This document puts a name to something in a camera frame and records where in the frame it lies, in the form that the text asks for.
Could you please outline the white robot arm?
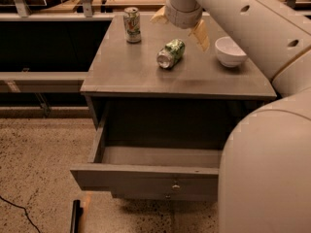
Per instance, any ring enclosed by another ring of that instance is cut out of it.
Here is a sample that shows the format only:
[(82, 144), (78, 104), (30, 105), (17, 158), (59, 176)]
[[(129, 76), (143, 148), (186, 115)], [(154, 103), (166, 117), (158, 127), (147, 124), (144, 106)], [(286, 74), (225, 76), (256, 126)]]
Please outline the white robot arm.
[(311, 233), (311, 28), (278, 0), (167, 0), (155, 19), (197, 28), (203, 12), (280, 94), (245, 116), (222, 153), (219, 233)]

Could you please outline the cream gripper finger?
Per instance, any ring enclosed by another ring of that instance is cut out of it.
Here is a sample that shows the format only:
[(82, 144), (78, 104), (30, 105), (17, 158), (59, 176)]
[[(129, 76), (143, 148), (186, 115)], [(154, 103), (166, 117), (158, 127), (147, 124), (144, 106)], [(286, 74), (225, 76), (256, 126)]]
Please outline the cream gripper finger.
[(189, 36), (192, 37), (202, 51), (206, 51), (210, 47), (208, 29), (206, 23), (201, 19), (194, 28), (190, 30)]
[(166, 24), (168, 19), (165, 15), (165, 7), (160, 8), (150, 19), (151, 23)]

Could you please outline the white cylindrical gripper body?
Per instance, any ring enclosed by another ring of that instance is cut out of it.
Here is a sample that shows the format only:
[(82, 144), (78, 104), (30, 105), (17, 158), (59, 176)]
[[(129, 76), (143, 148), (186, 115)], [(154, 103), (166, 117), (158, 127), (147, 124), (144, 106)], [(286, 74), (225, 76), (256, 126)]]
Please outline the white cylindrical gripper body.
[(202, 18), (202, 7), (195, 0), (167, 0), (164, 15), (175, 26), (193, 28)]

